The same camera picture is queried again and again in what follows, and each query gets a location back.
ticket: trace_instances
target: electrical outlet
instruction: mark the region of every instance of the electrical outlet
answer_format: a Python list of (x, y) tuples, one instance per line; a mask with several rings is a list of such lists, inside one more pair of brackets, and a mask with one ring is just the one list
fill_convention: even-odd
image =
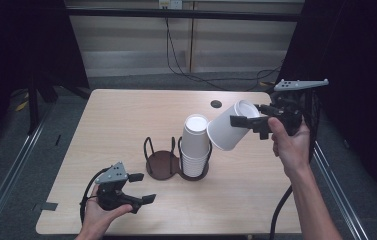
[(170, 0), (170, 9), (182, 10), (182, 0)]
[(159, 9), (170, 9), (170, 0), (159, 0)]

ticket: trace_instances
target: table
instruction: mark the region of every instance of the table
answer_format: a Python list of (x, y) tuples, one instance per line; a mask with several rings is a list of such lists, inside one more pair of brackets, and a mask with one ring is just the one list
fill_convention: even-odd
[[(209, 171), (199, 181), (179, 175), (165, 181), (146, 171), (143, 144), (151, 137), (155, 151), (171, 149), (171, 137), (182, 135), (185, 119), (194, 113), (209, 121), (238, 100), (269, 104), (266, 93), (218, 91), (95, 90), (81, 117), (43, 211), (40, 234), (77, 234), (79, 202), (99, 170), (122, 161), (128, 173), (144, 173), (142, 182), (123, 191), (135, 197), (157, 194), (137, 214), (116, 219), (108, 235), (184, 235), (268, 233), (273, 212), (289, 187), (272, 141), (250, 131), (232, 151), (214, 148)], [(221, 108), (211, 102), (219, 100)], [(278, 233), (299, 233), (292, 196), (276, 226)]]

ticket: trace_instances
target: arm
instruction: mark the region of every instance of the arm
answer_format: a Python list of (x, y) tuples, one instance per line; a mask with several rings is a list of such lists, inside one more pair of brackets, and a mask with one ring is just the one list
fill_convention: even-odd
[[(98, 185), (95, 185), (91, 197), (96, 194)], [(101, 239), (114, 219), (132, 211), (129, 204), (122, 205), (111, 211), (104, 211), (97, 203), (97, 198), (92, 197), (86, 203), (85, 220), (77, 240)]]
[(284, 125), (269, 119), (273, 151), (279, 156), (290, 179), (304, 239), (342, 239), (325, 206), (309, 164), (310, 131), (303, 122), (293, 137)]

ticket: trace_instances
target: brown cup holder base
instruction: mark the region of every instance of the brown cup holder base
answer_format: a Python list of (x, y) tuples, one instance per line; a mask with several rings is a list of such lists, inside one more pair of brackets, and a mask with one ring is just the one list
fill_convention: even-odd
[[(180, 146), (180, 142), (182, 140), (182, 137), (179, 138), (178, 141), (178, 148)], [(146, 145), (147, 142), (150, 142), (151, 151), (153, 152), (149, 157), (147, 156), (147, 149)], [(144, 142), (144, 155), (145, 159), (147, 161), (146, 163), (146, 169), (147, 173), (156, 180), (167, 180), (171, 177), (173, 177), (175, 174), (179, 174), (183, 179), (188, 181), (198, 181), (203, 179), (207, 172), (209, 171), (209, 159), (211, 155), (211, 146), (210, 146), (210, 153), (207, 158), (206, 164), (204, 165), (203, 172), (197, 176), (197, 177), (190, 177), (184, 174), (183, 172), (183, 166), (180, 167), (180, 159), (173, 154), (173, 151), (175, 149), (175, 138), (172, 137), (172, 150), (171, 151), (157, 151), (154, 152), (153, 145), (151, 143), (151, 138), (145, 139)]]

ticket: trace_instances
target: black wire cup holder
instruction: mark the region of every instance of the black wire cup holder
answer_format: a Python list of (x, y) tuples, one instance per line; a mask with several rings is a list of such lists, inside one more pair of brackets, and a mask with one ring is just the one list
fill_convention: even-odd
[[(157, 151), (154, 152), (153, 148), (153, 143), (151, 141), (150, 137), (147, 137), (144, 141), (144, 156), (145, 160), (147, 161), (146, 163), (146, 169), (147, 173), (154, 179), (156, 180), (167, 180), (171, 177), (173, 177), (175, 174), (179, 174), (183, 179), (188, 180), (188, 181), (198, 181), (203, 179), (206, 175), (207, 172), (209, 171), (209, 160), (210, 156), (212, 154), (213, 150), (213, 145), (212, 142), (209, 141), (210, 145), (210, 151), (209, 154), (207, 155), (206, 162), (203, 167), (202, 173), (197, 176), (197, 177), (190, 177), (184, 174), (184, 166), (183, 166), (183, 161), (182, 161), (182, 150), (181, 150), (181, 141), (182, 137), (179, 138), (178, 140), (178, 150), (179, 150), (179, 156), (181, 158), (179, 159), (175, 154), (175, 138), (172, 137), (172, 146), (170, 151)], [(147, 143), (150, 143), (150, 148), (152, 154), (148, 156), (147, 154)]]

